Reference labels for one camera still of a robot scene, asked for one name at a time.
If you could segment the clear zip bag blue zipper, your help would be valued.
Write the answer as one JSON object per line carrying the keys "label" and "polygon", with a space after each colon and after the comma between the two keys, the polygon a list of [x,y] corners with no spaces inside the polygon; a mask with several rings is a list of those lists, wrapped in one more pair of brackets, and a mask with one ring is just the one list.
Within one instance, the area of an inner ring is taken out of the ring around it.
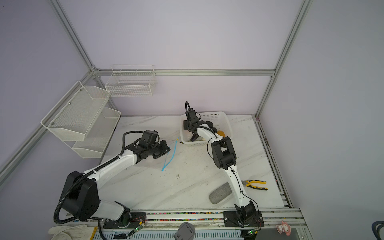
{"label": "clear zip bag blue zipper", "polygon": [[164,164],[163,164],[163,167],[161,169],[162,172],[165,171],[165,169],[168,167],[168,165],[175,158],[176,151],[177,151],[178,144],[179,144],[180,140],[181,140],[180,136],[177,137],[175,140],[167,140],[167,144],[170,147],[170,151],[168,153],[166,153]]}

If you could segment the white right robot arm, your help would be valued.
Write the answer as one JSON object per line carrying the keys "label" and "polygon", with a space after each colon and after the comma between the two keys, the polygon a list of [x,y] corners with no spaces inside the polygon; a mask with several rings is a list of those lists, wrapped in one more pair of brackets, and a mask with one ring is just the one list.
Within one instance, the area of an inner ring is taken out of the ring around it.
{"label": "white right robot arm", "polygon": [[230,137],[219,135],[219,131],[210,121],[201,119],[199,113],[190,107],[186,102],[185,114],[187,119],[183,122],[183,129],[192,133],[192,141],[201,137],[207,141],[207,151],[209,157],[213,160],[215,166],[226,173],[228,183],[232,193],[235,196],[235,208],[237,216],[237,225],[246,227],[254,219],[259,219],[259,206],[256,201],[250,198],[242,184],[237,170],[237,155]]}

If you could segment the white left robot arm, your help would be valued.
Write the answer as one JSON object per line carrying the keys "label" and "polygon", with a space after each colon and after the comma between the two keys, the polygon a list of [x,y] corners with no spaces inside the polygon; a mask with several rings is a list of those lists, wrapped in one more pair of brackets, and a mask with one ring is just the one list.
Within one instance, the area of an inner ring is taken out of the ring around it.
{"label": "white left robot arm", "polygon": [[122,136],[121,151],[112,159],[84,172],[74,171],[67,176],[60,199],[54,210],[53,220],[63,225],[74,220],[88,219],[114,221],[119,228],[132,222],[131,210],[114,201],[102,200],[99,190],[116,175],[146,159],[158,159],[171,150],[157,131],[141,131],[133,143],[126,144],[126,132]]}

